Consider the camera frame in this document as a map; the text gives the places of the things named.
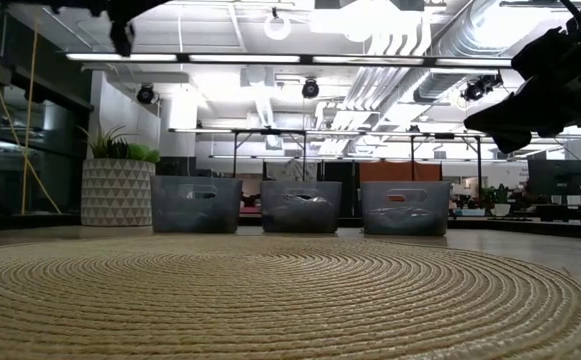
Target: storage bin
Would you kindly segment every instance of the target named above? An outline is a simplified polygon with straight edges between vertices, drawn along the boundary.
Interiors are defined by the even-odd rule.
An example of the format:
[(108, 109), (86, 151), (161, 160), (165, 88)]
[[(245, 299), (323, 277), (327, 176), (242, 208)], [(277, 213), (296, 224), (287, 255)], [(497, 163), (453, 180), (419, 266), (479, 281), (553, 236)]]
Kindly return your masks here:
[(340, 202), (340, 182), (263, 181), (263, 230), (333, 233), (338, 227)]
[(151, 185), (155, 232), (237, 231), (241, 180), (153, 176)]
[(385, 181), (361, 184), (366, 234), (441, 236), (448, 227), (448, 182)]

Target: plant on desk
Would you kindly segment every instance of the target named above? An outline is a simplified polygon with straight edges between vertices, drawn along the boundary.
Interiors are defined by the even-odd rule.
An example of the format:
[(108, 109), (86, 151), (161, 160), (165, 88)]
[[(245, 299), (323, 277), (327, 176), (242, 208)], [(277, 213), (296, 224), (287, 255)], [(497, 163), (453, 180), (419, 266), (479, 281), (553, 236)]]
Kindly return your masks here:
[(150, 177), (155, 174), (159, 151), (129, 144), (116, 126), (99, 127), (90, 136), (94, 159), (83, 162), (81, 223), (87, 226), (148, 226), (152, 224)]

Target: rope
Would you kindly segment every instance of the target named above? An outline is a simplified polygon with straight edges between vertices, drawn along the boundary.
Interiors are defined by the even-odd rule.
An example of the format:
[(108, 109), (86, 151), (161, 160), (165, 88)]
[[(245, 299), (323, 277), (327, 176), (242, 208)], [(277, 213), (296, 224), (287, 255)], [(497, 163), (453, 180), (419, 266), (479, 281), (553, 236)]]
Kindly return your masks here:
[[(30, 88), (28, 90), (28, 119), (26, 120), (26, 139), (24, 142), (24, 157), (28, 155), (28, 140), (30, 138), (30, 120), (32, 119), (32, 95), (34, 90), (34, 71), (37, 64), (37, 41), (39, 40), (39, 14), (34, 20), (34, 40), (32, 43), (32, 62), (30, 64)], [(26, 213), (26, 195), (28, 188), (28, 166), (24, 164), (23, 166), (23, 189), (21, 190), (21, 215)]]
[[(14, 136), (14, 141), (17, 143), (17, 147), (19, 148), (19, 151), (21, 151), (21, 147), (22, 147), (21, 142), (19, 141), (19, 137), (17, 136), (17, 132), (14, 131), (14, 123), (12, 122), (12, 117), (10, 116), (10, 112), (8, 111), (8, 107), (6, 106), (6, 101), (3, 98), (1, 86), (0, 86), (0, 102), (1, 102), (1, 107), (3, 108), (3, 112), (5, 113), (6, 118), (8, 119), (8, 123), (10, 123), (10, 131), (12, 132), (12, 136)], [(45, 186), (43, 186), (43, 183), (41, 182), (39, 175), (37, 175), (37, 172), (34, 170), (32, 163), (28, 159), (28, 154), (24, 151), (21, 151), (21, 154), (23, 155), (25, 165), (30, 167), (30, 172), (32, 173), (34, 178), (37, 180), (37, 183), (39, 184), (41, 191), (43, 191), (43, 194), (48, 198), (50, 203), (52, 203), (52, 206), (57, 211), (57, 213), (61, 214), (61, 210), (59, 210), (59, 207), (57, 206), (57, 204), (54, 202), (54, 200), (52, 200), (52, 197), (50, 197), (50, 194), (48, 194), (48, 191), (46, 190)]]

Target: security camera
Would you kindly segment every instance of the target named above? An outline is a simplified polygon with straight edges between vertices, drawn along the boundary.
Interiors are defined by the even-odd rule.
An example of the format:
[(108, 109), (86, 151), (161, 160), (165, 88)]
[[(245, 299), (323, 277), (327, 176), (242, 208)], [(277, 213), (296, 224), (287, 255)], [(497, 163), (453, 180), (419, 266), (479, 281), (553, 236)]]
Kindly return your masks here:
[(153, 90), (152, 84), (143, 84), (141, 89), (137, 92), (137, 101), (144, 105), (152, 105), (159, 100), (159, 95), (157, 95)]
[(317, 85), (317, 80), (306, 79), (306, 83), (303, 84), (301, 94), (306, 99), (314, 99), (319, 96), (319, 85)]

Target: rug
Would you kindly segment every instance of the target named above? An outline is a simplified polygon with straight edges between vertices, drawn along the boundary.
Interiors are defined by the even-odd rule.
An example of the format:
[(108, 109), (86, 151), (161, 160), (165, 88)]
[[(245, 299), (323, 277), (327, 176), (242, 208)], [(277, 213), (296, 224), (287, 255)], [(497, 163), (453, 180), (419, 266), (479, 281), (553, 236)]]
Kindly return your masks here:
[(0, 359), (578, 359), (581, 284), (470, 251), (167, 236), (0, 248)]

